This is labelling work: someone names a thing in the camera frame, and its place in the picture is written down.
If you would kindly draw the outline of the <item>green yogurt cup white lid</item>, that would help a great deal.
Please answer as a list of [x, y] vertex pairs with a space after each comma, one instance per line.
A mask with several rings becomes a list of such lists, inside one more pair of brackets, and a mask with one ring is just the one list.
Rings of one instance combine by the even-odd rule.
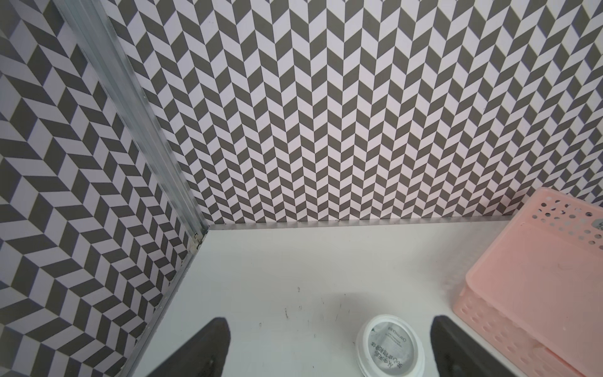
[[364, 323], [356, 338], [356, 359], [364, 377], [422, 377], [426, 353], [415, 330], [392, 315]]

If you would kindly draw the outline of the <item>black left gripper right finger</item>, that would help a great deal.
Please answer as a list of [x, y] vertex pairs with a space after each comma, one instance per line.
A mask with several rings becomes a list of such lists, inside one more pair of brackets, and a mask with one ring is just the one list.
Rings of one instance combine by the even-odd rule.
[[514, 376], [449, 317], [433, 319], [430, 342], [439, 376]]

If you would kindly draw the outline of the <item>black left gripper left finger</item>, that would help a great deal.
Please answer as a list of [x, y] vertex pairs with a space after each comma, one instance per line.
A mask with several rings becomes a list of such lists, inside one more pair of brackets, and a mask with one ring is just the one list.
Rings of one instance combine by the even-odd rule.
[[220, 377], [230, 342], [227, 320], [215, 317], [148, 374], [148, 377]]

